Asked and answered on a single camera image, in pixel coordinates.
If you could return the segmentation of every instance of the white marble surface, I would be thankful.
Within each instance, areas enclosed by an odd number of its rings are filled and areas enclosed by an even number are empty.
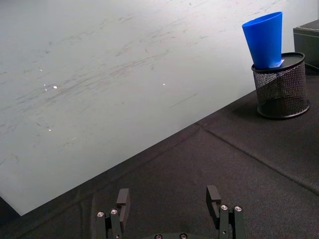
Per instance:
[[[0,1],[0,196],[25,214],[252,91],[241,24],[278,10],[293,51],[317,0]]]

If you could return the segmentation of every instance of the blue plastic cup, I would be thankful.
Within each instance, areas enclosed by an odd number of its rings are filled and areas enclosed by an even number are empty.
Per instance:
[[[255,68],[264,69],[280,65],[282,25],[281,11],[242,25]]]

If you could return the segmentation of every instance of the black box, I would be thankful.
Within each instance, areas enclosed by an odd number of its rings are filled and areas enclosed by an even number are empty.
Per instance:
[[[319,71],[319,20],[294,28],[295,51],[306,55],[305,64]]]

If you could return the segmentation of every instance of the black wire mesh cup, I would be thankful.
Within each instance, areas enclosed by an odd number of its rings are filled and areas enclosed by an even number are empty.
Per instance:
[[[256,69],[254,80],[258,98],[257,111],[271,119],[289,119],[305,113],[307,100],[305,55],[283,53],[280,67]]]

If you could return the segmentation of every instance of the table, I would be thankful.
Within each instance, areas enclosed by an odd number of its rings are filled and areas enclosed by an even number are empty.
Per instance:
[[[319,238],[319,75],[310,110],[289,120],[257,115],[252,92],[0,228],[5,238],[95,238],[98,211],[129,188],[124,238],[187,232],[218,238],[205,187],[244,210],[247,238]]]

